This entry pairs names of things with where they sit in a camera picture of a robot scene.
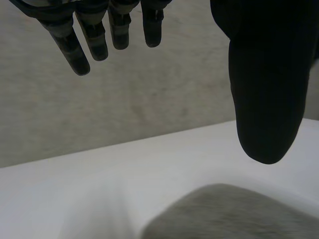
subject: gray wall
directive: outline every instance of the gray wall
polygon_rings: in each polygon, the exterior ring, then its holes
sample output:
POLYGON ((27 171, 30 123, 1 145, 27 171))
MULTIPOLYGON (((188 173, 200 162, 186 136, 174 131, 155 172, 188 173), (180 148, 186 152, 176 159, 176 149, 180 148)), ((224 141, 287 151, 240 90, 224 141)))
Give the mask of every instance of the gray wall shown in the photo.
MULTIPOLYGON (((78 77, 48 32, 0 1, 0 167, 235 119, 228 80, 228 39, 208 0, 174 0, 162 43, 145 45, 142 14, 131 14, 130 46, 78 77)), ((319 67, 306 117, 319 120, 319 67)))

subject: robotic hand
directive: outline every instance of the robotic hand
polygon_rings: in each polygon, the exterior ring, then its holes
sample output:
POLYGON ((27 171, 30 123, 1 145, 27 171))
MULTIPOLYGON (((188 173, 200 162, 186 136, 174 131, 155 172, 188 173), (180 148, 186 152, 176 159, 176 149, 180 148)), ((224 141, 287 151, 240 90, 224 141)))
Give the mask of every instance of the robotic hand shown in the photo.
MULTIPOLYGON (((90 66, 74 33, 75 12, 93 58, 108 57, 102 18, 108 10, 113 45, 129 44, 129 13, 140 0, 10 0, 50 32, 78 75, 90 66)), ((145 40, 161 40, 171 0, 141 0, 145 40)), ((253 159, 273 164, 292 145, 303 118, 311 65, 319 57, 319 0, 211 0, 230 38, 229 77, 240 143, 253 159)))
MULTIPOLYGON (((140 0, 10 0, 27 16, 36 18, 60 48, 78 75, 90 72, 90 65, 73 30, 73 12, 80 23, 92 57, 108 57, 102 19, 108 10, 113 45, 123 50, 129 45, 130 12, 140 0)), ((163 9, 171 0, 141 0, 145 40, 156 47, 161 40, 163 9)))

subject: gray sponge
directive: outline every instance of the gray sponge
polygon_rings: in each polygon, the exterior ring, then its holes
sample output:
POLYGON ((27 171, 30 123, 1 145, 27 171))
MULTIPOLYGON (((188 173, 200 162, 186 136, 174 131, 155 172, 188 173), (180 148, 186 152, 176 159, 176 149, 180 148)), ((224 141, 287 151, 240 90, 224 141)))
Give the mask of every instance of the gray sponge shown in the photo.
POLYGON ((216 184, 174 203, 142 239, 319 239, 319 219, 256 192, 216 184))

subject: fuzzy gray object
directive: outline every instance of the fuzzy gray object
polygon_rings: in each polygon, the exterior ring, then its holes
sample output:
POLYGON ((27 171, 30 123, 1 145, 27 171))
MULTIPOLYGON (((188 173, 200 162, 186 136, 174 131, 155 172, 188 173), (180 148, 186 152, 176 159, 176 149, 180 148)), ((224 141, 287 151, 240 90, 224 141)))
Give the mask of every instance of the fuzzy gray object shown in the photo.
POLYGON ((319 220, 256 192, 217 184, 174 203, 142 239, 319 239, 319 220))

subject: white surface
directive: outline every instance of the white surface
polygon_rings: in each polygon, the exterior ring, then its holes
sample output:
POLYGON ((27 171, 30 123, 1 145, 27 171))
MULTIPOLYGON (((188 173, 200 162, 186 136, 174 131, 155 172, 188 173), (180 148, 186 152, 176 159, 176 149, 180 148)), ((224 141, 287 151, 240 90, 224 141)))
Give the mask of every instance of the white surface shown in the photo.
POLYGON ((0 169, 0 238, 126 239, 188 192, 253 189, 319 217, 319 121, 285 158, 250 159, 235 122, 0 169))

